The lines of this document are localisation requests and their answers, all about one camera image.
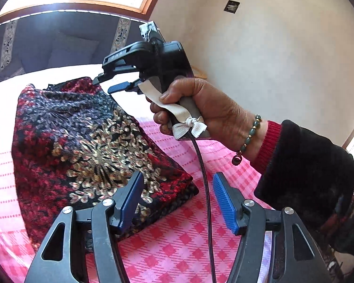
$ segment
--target metal screw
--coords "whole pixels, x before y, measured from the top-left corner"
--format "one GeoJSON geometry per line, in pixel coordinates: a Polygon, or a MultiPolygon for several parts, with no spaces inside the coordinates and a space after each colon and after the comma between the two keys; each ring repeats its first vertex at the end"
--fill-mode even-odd
{"type": "Polygon", "coordinates": [[[103,204],[104,206],[110,206],[110,205],[113,204],[113,200],[111,200],[111,199],[105,199],[104,201],[102,201],[102,204],[103,204]]]}
{"type": "Polygon", "coordinates": [[[246,200],[244,201],[244,204],[245,204],[246,206],[253,206],[253,205],[254,205],[254,201],[253,201],[253,200],[250,200],[250,199],[246,199],[246,200]]]}
{"type": "Polygon", "coordinates": [[[285,213],[288,214],[288,215],[292,215],[294,213],[294,210],[292,208],[285,208],[285,213]]]}
{"type": "Polygon", "coordinates": [[[71,213],[73,210],[72,206],[65,206],[63,209],[62,209],[62,212],[65,213],[65,214],[69,214],[71,213]]]}

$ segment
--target white elastic band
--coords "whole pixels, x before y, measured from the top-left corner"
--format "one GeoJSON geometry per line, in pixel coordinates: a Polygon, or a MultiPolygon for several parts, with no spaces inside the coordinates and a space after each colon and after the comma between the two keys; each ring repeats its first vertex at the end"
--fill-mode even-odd
{"type": "Polygon", "coordinates": [[[161,93],[152,85],[149,80],[138,84],[138,87],[148,99],[150,99],[161,108],[169,110],[174,116],[176,116],[176,119],[180,123],[172,126],[173,136],[175,139],[180,139],[189,131],[190,128],[192,128],[191,133],[195,138],[198,138],[199,135],[201,135],[201,133],[206,130],[207,125],[205,125],[202,116],[200,116],[198,119],[193,118],[190,112],[183,106],[178,104],[161,103],[159,100],[161,93]]]}

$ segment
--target folded cloth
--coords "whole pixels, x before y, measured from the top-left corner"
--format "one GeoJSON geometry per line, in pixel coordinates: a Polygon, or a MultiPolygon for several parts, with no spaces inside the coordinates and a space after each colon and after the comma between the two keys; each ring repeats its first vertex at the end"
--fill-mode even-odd
{"type": "Polygon", "coordinates": [[[135,170],[144,190],[129,236],[198,193],[134,117],[90,78],[46,90],[28,85],[18,99],[12,157],[18,202],[37,250],[66,205],[90,208],[125,186],[135,170]]]}

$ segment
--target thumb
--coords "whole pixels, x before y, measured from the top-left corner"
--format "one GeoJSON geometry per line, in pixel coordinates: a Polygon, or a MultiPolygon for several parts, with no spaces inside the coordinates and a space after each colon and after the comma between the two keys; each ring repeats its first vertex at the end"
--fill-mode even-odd
{"type": "Polygon", "coordinates": [[[177,79],[169,85],[168,90],[160,96],[159,100],[164,104],[176,103],[181,97],[195,96],[204,84],[204,80],[197,78],[177,79]]]}

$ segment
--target wooden window frame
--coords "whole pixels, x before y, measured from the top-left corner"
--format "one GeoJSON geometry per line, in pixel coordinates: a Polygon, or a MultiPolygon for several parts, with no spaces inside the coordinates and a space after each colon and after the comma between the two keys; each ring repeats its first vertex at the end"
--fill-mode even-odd
{"type": "Polygon", "coordinates": [[[126,5],[108,3],[94,0],[71,0],[66,3],[53,3],[43,5],[31,5],[18,8],[0,15],[0,23],[14,18],[56,10],[87,10],[94,12],[110,13],[137,20],[148,21],[156,5],[157,0],[143,0],[140,8],[126,5]]]}

